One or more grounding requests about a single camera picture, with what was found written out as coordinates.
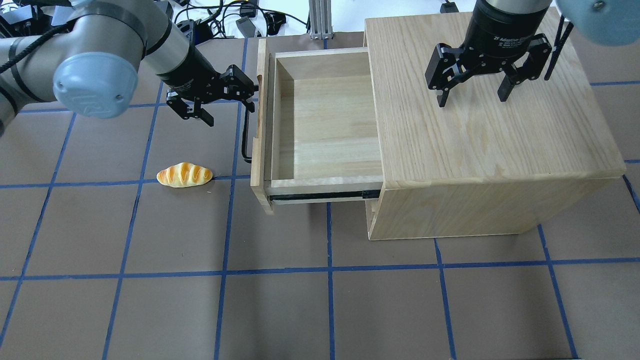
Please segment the wooden drawer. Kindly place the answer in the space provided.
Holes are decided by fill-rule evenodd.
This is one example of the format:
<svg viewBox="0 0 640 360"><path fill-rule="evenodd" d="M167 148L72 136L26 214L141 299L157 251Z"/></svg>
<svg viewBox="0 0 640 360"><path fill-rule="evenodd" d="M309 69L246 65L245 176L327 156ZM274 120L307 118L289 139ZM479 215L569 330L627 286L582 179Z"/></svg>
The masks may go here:
<svg viewBox="0 0 640 360"><path fill-rule="evenodd" d="M273 52L258 43L250 188L277 204L368 201L383 167L366 47Z"/></svg>

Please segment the wooden drawer cabinet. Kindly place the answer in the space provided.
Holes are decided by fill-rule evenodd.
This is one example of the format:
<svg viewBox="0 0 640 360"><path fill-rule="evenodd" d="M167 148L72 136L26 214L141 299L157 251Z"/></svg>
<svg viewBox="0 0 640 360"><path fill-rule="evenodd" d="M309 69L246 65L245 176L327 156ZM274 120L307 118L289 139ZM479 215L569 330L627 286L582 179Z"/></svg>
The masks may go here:
<svg viewBox="0 0 640 360"><path fill-rule="evenodd" d="M365 21L382 187L366 201L370 240L521 234L626 173L574 44L550 80L505 102L502 74L475 76L439 107L425 70L461 44L470 13Z"/></svg>

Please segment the toy bread roll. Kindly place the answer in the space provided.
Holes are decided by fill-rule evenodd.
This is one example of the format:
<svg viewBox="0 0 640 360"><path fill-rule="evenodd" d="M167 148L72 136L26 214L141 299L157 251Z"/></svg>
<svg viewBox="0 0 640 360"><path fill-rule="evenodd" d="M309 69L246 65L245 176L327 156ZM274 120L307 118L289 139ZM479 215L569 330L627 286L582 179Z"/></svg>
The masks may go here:
<svg viewBox="0 0 640 360"><path fill-rule="evenodd" d="M202 186L213 178L214 174L210 169L191 162L179 162L156 175L156 180L161 185L178 189Z"/></svg>

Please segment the aluminium frame post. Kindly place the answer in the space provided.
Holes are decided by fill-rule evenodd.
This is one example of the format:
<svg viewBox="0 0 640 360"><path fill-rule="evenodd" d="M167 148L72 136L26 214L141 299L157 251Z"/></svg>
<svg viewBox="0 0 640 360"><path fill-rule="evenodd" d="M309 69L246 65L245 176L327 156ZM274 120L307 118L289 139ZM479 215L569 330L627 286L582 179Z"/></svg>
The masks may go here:
<svg viewBox="0 0 640 360"><path fill-rule="evenodd" d="M334 38L331 0L308 1L308 33L313 40Z"/></svg>

